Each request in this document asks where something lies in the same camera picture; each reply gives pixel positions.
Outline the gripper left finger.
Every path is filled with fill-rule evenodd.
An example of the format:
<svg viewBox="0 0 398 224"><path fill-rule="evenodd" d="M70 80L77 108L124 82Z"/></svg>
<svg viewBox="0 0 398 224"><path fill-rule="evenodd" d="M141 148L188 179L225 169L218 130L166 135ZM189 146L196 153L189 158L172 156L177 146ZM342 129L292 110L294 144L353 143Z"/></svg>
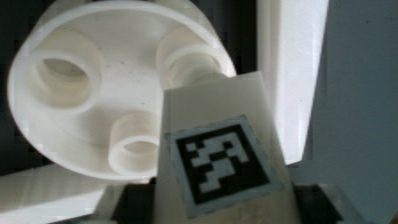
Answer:
<svg viewBox="0 0 398 224"><path fill-rule="evenodd" d="M111 214L116 224L152 224L156 179L145 184L127 184Z"/></svg>

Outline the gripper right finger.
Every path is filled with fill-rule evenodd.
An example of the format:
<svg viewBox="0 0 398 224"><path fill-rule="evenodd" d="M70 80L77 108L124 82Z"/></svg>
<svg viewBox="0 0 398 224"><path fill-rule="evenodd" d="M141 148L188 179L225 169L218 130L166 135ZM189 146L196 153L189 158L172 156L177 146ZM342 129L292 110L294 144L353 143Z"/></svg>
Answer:
<svg viewBox="0 0 398 224"><path fill-rule="evenodd" d="M337 224L342 216L319 185L292 186L301 224Z"/></svg>

